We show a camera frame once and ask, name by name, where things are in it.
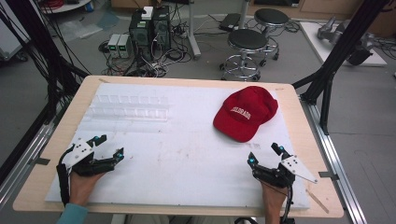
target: red baseball cap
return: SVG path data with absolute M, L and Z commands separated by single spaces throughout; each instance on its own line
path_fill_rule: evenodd
M 277 111 L 277 100 L 268 90 L 249 86 L 231 94 L 213 120 L 213 125 L 238 142 L 247 142 L 260 125 Z

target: white bracket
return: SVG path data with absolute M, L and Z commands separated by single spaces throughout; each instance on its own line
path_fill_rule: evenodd
M 90 145 L 88 145 L 84 140 L 79 138 L 73 148 L 73 151 L 71 152 L 69 160 L 66 164 L 66 169 L 70 169 L 72 166 L 74 166 L 82 159 L 86 158 L 92 152 L 93 149 L 90 147 Z
M 318 180 L 306 168 L 303 162 L 297 156 L 291 156 L 281 162 L 281 164 L 288 169 L 292 174 L 302 177 L 312 183 L 317 184 Z

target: black stool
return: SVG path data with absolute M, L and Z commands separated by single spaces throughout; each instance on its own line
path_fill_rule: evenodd
M 277 58 L 279 57 L 279 45 L 271 36 L 269 36 L 269 33 L 273 29 L 283 27 L 285 23 L 289 21 L 289 17 L 285 13 L 279 10 L 272 8 L 262 8 L 254 13 L 254 20 L 258 24 L 264 26 L 264 30 L 262 30 L 262 34 L 267 39 L 268 45 L 266 47 L 264 59 L 260 62 L 260 66 L 265 66 L 268 52 L 272 52 L 276 50 L 276 54 L 274 55 L 273 59 L 277 60 Z M 275 45 L 270 45 L 269 44 L 270 40 L 272 40 L 272 42 L 274 42 Z
M 259 80 L 259 66 L 248 57 L 248 54 L 265 51 L 267 39 L 257 31 L 241 29 L 232 31 L 228 35 L 228 45 L 239 50 L 241 54 L 229 57 L 225 63 L 220 65 L 220 69 L 224 70 L 221 80 L 225 80 L 226 75 L 240 77 L 244 81 L 247 81 L 250 77 L 253 81 Z

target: gray floor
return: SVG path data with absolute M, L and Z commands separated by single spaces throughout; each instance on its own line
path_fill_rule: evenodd
M 105 7 L 99 7 L 93 13 L 75 10 L 60 15 L 58 19 L 59 22 L 83 19 L 81 23 L 84 26 L 101 24 L 105 27 L 104 31 L 89 38 L 67 42 L 90 72 L 97 75 L 106 69 L 106 59 L 97 47 L 111 34 L 127 32 L 129 26 L 128 20 L 115 17 Z M 200 17 L 196 23 L 199 25 L 210 19 Z M 213 21 L 206 22 L 202 28 L 196 33 L 219 31 Z M 166 77 L 220 79 L 219 65 L 233 54 L 226 38 L 227 35 L 197 35 L 202 57 L 198 61 L 170 65 Z M 269 60 L 261 68 L 260 82 L 293 83 L 320 68 L 321 62 L 301 31 L 297 34 L 284 32 L 276 40 L 281 45 L 279 60 Z M 54 41 L 60 47 L 59 39 Z M 329 131 L 368 223 L 392 223 L 396 218 L 396 181 L 393 178 L 396 173 L 393 162 L 396 158 L 396 79 L 393 76 L 396 62 L 379 50 L 376 52 L 388 65 L 342 66 L 339 69 L 333 82 Z M 29 61 L 3 64 L 0 67 L 0 86 L 0 116 L 3 121 L 0 129 L 0 164 L 3 164 L 46 103 L 47 84 Z M 297 92 L 302 93 L 305 89 L 302 87 Z M 17 192 L 0 211 L 1 223 L 56 221 L 57 213 L 13 211 L 12 202 Z M 110 223 L 110 220 L 110 215 L 91 214 L 86 223 Z M 344 216 L 339 219 L 298 218 L 297 222 L 349 223 L 349 220 Z

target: brown desk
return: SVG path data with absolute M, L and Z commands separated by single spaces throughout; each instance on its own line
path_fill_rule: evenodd
M 319 180 L 318 184 L 305 181 L 311 208 L 293 210 L 290 217 L 341 217 L 344 214 L 330 178 L 319 178 L 318 172 L 327 171 L 319 153 L 318 145 L 309 127 L 304 111 L 297 98 L 294 88 L 289 84 L 249 83 L 213 80 L 144 78 L 144 77 L 86 77 L 78 90 L 73 102 L 49 140 L 41 157 L 50 159 L 48 165 L 36 165 L 24 183 L 13 207 L 17 211 L 63 211 L 61 203 L 45 202 L 51 182 L 56 175 L 55 166 L 64 149 L 68 147 L 75 131 L 92 101 L 92 97 L 101 83 L 124 83 L 138 85 L 167 85 L 214 88 L 238 88 L 249 85 L 262 86 L 268 91 L 275 91 L 279 106 L 289 130 L 290 141 L 296 155 Z M 89 204 L 91 212 L 112 214 L 167 214 L 167 215 L 217 215 L 261 217 L 262 209 L 232 207 L 200 207 L 200 206 L 158 206 L 134 204 Z

